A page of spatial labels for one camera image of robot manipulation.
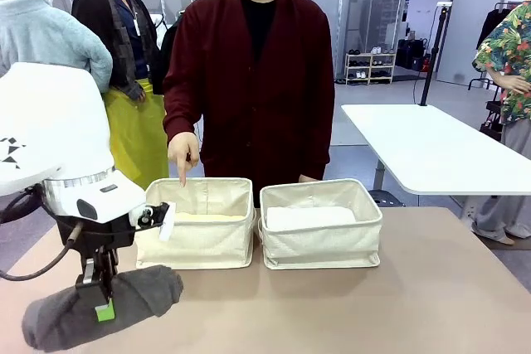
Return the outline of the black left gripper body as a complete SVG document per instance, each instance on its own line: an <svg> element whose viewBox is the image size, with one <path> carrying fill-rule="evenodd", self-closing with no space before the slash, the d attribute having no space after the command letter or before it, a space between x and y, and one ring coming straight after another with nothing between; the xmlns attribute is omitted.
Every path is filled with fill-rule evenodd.
<svg viewBox="0 0 531 354"><path fill-rule="evenodd" d="M129 247L135 235L128 215L103 224L73 216L57 216L56 224L62 244L69 250L77 251L82 259L92 258L100 249L111 251ZM68 244L72 231L79 225L81 230L75 242Z"/></svg>

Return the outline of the grey towel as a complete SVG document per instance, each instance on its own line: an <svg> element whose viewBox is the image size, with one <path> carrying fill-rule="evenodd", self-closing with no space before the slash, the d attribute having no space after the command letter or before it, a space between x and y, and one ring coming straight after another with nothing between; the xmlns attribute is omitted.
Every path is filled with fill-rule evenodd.
<svg viewBox="0 0 531 354"><path fill-rule="evenodd" d="M160 318L179 302L183 281L174 270L157 265L117 274L112 288L115 317L109 321L98 321L94 307L73 287L30 303L22 318L26 344L56 352Z"/></svg>

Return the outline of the white towel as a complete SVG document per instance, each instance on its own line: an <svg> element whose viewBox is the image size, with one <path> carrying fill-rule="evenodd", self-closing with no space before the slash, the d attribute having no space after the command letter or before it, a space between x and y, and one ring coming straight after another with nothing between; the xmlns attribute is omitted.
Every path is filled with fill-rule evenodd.
<svg viewBox="0 0 531 354"><path fill-rule="evenodd" d="M356 222L354 213L341 206L270 207L265 216L266 228L272 231L324 228Z"/></svg>

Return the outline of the person's left forearm maroon sleeve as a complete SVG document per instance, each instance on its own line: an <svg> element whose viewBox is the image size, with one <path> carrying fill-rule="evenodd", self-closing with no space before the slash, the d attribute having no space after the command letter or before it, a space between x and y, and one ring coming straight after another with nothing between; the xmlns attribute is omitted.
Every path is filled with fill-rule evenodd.
<svg viewBox="0 0 531 354"><path fill-rule="evenodd" d="M304 146L301 175L324 177L329 163L334 116L334 88L318 90L309 96L304 109Z"/></svg>

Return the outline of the person's right forearm maroon sleeve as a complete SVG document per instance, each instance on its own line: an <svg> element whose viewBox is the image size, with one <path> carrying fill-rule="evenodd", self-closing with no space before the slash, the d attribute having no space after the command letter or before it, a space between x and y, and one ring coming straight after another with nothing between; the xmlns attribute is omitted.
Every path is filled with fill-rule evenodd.
<svg viewBox="0 0 531 354"><path fill-rule="evenodd" d="M179 133L194 133L202 111L199 100L202 81L193 70L171 67L163 81L166 115L163 127L170 142Z"/></svg>

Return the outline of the person's right hand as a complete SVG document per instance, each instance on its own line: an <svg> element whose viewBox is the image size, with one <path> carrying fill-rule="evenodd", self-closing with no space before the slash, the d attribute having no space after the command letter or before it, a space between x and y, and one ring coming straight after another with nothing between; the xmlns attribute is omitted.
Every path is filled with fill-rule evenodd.
<svg viewBox="0 0 531 354"><path fill-rule="evenodd" d="M168 144L168 159L176 164L179 181L185 186L187 173L199 162L197 136L191 132L176 134Z"/></svg>

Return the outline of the white paper tag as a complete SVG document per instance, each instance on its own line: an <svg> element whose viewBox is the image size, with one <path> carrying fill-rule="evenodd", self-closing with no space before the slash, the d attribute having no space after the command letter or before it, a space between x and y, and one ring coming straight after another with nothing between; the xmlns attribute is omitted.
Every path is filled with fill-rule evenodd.
<svg viewBox="0 0 531 354"><path fill-rule="evenodd" d="M163 242L169 241L173 233L173 227L176 215L176 204L174 202L164 202L161 204L161 213L163 215L162 225L159 229L159 239Z"/></svg>

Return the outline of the yellow towel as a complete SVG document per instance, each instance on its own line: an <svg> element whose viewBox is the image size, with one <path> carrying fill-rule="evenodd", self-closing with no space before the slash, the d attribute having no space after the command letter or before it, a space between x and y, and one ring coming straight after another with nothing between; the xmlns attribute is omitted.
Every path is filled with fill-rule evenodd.
<svg viewBox="0 0 531 354"><path fill-rule="evenodd" d="M175 215L175 223L194 223L194 224L212 224L212 223L228 223L241 222L245 220L244 216L228 216L220 214L191 214L187 212L178 212Z"/></svg>

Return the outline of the person in yellow skirt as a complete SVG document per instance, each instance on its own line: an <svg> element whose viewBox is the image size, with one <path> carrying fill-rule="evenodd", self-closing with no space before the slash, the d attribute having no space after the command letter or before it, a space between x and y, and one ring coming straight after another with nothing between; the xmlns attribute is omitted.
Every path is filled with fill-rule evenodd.
<svg viewBox="0 0 531 354"><path fill-rule="evenodd" d="M103 96L116 169L142 188L168 177L163 98L155 93L157 32L142 0L74 0L72 15L96 34L113 66Z"/></svg>

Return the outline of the person in light blue sweater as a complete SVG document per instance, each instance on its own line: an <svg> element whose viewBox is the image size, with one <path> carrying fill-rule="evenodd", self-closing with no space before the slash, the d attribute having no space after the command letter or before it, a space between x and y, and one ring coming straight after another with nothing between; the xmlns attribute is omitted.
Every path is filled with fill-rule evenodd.
<svg viewBox="0 0 531 354"><path fill-rule="evenodd" d="M109 90L112 57L101 39L51 0L0 0L0 77L17 62L88 71Z"/></svg>

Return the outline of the person in maroon cardigan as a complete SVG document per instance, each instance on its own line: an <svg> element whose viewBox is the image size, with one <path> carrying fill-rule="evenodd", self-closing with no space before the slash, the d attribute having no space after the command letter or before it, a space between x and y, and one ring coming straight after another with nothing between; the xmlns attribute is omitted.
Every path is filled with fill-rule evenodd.
<svg viewBox="0 0 531 354"><path fill-rule="evenodd" d="M309 96L335 93L329 21L317 3L196 0L171 67L202 81L194 134L207 177L246 178L254 192L299 182Z"/></svg>

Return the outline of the wooden shoe rack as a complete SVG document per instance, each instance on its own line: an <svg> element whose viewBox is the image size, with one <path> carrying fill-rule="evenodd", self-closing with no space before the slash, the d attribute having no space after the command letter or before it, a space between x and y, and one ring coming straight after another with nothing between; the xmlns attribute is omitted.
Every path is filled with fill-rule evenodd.
<svg viewBox="0 0 531 354"><path fill-rule="evenodd" d="M390 84L396 65L394 52L349 51L344 60L344 79L347 85Z"/></svg>

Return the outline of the white side table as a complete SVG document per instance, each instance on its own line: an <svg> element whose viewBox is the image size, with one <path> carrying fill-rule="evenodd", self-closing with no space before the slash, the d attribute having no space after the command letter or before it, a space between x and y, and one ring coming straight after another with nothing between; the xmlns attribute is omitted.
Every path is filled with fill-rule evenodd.
<svg viewBox="0 0 531 354"><path fill-rule="evenodd" d="M531 160L432 105L345 104L342 110L406 192L531 196Z"/></svg>

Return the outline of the black suitcase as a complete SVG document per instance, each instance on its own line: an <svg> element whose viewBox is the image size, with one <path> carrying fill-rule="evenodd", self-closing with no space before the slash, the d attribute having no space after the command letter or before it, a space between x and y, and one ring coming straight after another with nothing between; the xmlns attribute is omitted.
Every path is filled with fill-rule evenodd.
<svg viewBox="0 0 531 354"><path fill-rule="evenodd" d="M428 39L401 39L397 43L395 66L422 71L426 59Z"/></svg>

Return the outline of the black tripod pole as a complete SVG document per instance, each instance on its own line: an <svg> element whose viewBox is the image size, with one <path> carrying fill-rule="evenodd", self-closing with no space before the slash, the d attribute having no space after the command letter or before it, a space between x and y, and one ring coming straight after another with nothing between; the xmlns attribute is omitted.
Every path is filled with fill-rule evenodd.
<svg viewBox="0 0 531 354"><path fill-rule="evenodd" d="M433 76L434 69L435 69L436 59L439 54L439 45L441 43L441 36L442 36L443 28L446 23L447 15L451 9L451 6L452 6L452 2L450 1L438 2L436 5L437 8L440 8L439 22L438 22L438 26L436 30L434 46L431 49L431 58L430 58L429 66L428 66L428 71L426 73L425 83L424 83L423 90L422 90L421 101L419 104L420 106L427 106L427 97L429 94L431 80L432 80L432 76Z"/></svg>

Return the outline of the person in floral shirt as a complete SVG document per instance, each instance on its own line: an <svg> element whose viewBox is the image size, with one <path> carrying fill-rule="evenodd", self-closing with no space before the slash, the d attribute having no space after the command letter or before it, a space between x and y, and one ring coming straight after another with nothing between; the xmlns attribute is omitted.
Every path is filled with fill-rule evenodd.
<svg viewBox="0 0 531 354"><path fill-rule="evenodd" d="M527 13L521 27L519 71L493 81L502 89L501 143L531 160L531 0L523 2ZM502 245L513 245L516 238L531 238L531 216L524 216L527 203L531 198L526 196L490 197L476 213L473 232Z"/></svg>

